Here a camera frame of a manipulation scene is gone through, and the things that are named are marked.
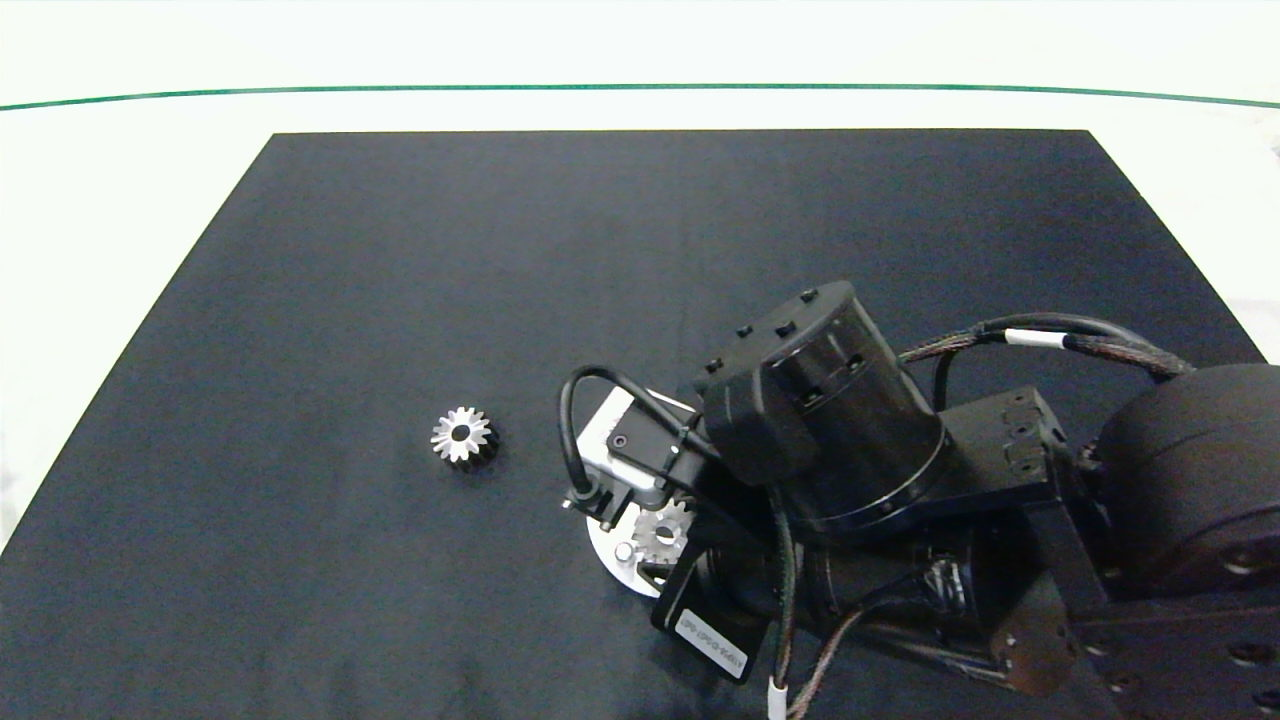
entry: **label sticker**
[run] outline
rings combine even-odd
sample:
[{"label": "label sticker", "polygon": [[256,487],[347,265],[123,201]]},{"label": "label sticker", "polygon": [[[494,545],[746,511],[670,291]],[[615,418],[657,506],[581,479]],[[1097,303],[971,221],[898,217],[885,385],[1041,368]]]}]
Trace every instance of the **label sticker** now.
[{"label": "label sticker", "polygon": [[676,623],[676,634],[689,641],[703,655],[710,657],[716,665],[737,679],[742,678],[746,670],[746,653],[728,642],[724,635],[716,632],[705,620],[694,615],[687,607],[680,614]]}]

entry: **metal gear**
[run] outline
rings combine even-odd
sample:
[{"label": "metal gear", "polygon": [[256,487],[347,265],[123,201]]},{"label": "metal gear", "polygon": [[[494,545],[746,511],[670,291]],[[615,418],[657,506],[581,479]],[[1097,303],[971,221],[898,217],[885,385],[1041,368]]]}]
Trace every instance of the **metal gear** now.
[{"label": "metal gear", "polygon": [[475,407],[458,407],[431,428],[431,451],[461,470],[471,470],[498,454],[498,433]]}]

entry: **black cloth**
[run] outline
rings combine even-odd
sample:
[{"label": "black cloth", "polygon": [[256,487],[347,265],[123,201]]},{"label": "black cloth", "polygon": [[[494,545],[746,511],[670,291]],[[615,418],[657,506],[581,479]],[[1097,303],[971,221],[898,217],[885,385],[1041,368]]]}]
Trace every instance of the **black cloth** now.
[{"label": "black cloth", "polygon": [[[759,717],[648,623],[559,510],[559,380],[677,391],[735,327],[851,279],[899,348],[1060,310],[1193,363],[1260,356],[1085,132],[273,138],[0,560],[4,717]],[[1083,442],[1137,369],[977,348]],[[428,447],[458,405],[504,445]],[[797,650],[804,673],[814,642]],[[813,717],[1098,717],[850,644]]]}]

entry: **wire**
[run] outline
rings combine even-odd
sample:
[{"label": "wire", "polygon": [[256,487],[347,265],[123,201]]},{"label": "wire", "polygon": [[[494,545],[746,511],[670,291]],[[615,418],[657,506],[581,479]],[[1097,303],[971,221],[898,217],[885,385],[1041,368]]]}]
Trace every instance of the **wire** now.
[{"label": "wire", "polygon": [[928,583],[922,580],[919,573],[908,573],[901,578],[864,594],[861,600],[854,603],[845,616],[841,618],[840,624],[836,625],[836,629],[831,633],[827,641],[822,643],[822,650],[818,652],[818,661],[814,665],[813,673],[800,688],[795,702],[787,708],[787,719],[803,720],[805,714],[809,712],[809,705],[813,702],[813,698],[818,696],[818,689],[822,687],[822,679],[827,675],[827,670],[831,669],[831,662],[836,659],[836,651],[840,650],[840,643],[844,642],[850,628],[861,623],[870,611],[878,607],[908,603],[937,605],[936,596],[929,592]]},{"label": "wire", "polygon": [[[900,354],[899,361],[905,364],[938,357],[933,366],[933,409],[942,411],[947,406],[947,379],[955,355],[975,345],[1014,343],[1012,333],[1030,334],[1023,331],[1052,333],[1057,340],[1055,347],[1142,368],[1157,383],[1196,370],[1196,366],[1187,360],[1156,347],[1151,341],[1129,328],[1108,320],[1070,313],[1021,313],[982,320],[963,331],[919,343]],[[1027,345],[1027,342],[1018,342],[1018,345]]]},{"label": "wire", "polygon": [[1009,328],[1114,337],[1155,347],[1151,341],[1124,325],[1088,315],[1074,315],[1071,313],[1019,313],[1016,315],[1001,315],[1000,318],[978,323],[973,327],[973,331],[982,334],[984,332],[1005,331]]},{"label": "wire", "polygon": [[778,529],[778,560],[782,566],[778,635],[774,643],[773,655],[773,683],[774,687],[787,687],[787,670],[791,666],[791,644],[795,639],[796,625],[796,550],[791,541],[791,524],[787,520],[786,507],[782,505],[782,491],[776,483],[769,487],[769,507],[773,510],[773,521]]},{"label": "wire", "polygon": [[677,438],[684,438],[684,445],[687,445],[699,455],[719,460],[719,454],[712,447],[710,442],[703,436],[686,428],[685,423],[681,423],[675,415],[667,410],[662,402],[654,396],[649,395],[649,391],[644,388],[640,383],[635,382],[626,374],[614,370],[613,368],[607,368],[604,365],[584,365],[564,379],[564,384],[561,386],[559,392],[559,436],[561,436],[561,451],[564,455],[564,468],[568,470],[570,482],[573,484],[573,491],[581,497],[590,497],[595,495],[596,486],[586,477],[586,468],[582,465],[582,455],[577,451],[577,433],[573,429],[573,391],[577,388],[577,383],[586,378],[600,378],[608,380],[617,387],[627,391],[635,402],[640,405],[640,409],[645,411],[650,418],[653,418],[659,425],[666,428],[671,434]]},{"label": "wire", "polygon": [[809,675],[809,680],[800,688],[800,693],[796,694],[795,702],[787,708],[787,717],[790,720],[803,720],[809,712],[809,705],[818,696],[818,688],[822,685],[822,679],[831,667],[831,661],[836,659],[836,651],[840,650],[840,643],[844,642],[845,633],[860,623],[870,610],[870,607],[861,606],[850,610],[840,620],[840,625],[831,633],[827,642],[822,643],[822,652],[818,653],[818,664],[813,669],[813,675]]},{"label": "wire", "polygon": [[947,377],[951,374],[951,363],[957,354],[957,350],[943,352],[933,366],[933,410],[936,413],[947,409]]}]

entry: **white cable label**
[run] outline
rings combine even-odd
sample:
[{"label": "white cable label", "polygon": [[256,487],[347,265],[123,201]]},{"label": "white cable label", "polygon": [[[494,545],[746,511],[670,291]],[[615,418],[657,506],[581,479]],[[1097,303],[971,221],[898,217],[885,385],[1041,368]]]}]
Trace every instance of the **white cable label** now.
[{"label": "white cable label", "polygon": [[724,635],[716,632],[705,620],[694,615],[687,607],[680,614],[676,621],[676,634],[689,641],[690,644],[710,657],[716,665],[724,669],[735,678],[741,678],[746,670],[746,653],[728,642]]},{"label": "white cable label", "polygon": [[787,689],[774,685],[769,678],[768,720],[787,720]]},{"label": "white cable label", "polygon": [[1030,347],[1056,347],[1062,350],[1062,338],[1066,333],[1051,333],[1044,331],[1019,331],[1015,328],[1005,331],[1005,342],[1009,345],[1028,345]]}]

